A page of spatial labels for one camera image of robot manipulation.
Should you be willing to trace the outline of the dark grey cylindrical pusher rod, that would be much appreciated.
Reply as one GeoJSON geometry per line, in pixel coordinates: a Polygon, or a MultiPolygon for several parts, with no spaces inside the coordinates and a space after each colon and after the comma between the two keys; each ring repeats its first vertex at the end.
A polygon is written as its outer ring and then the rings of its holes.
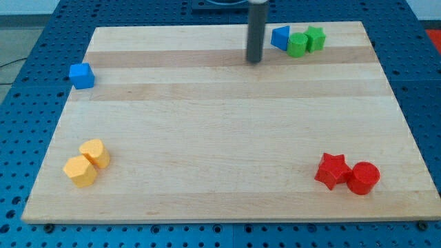
{"type": "Polygon", "coordinates": [[[260,63],[263,57],[268,0],[249,0],[248,2],[246,59],[250,63],[260,63]]]}

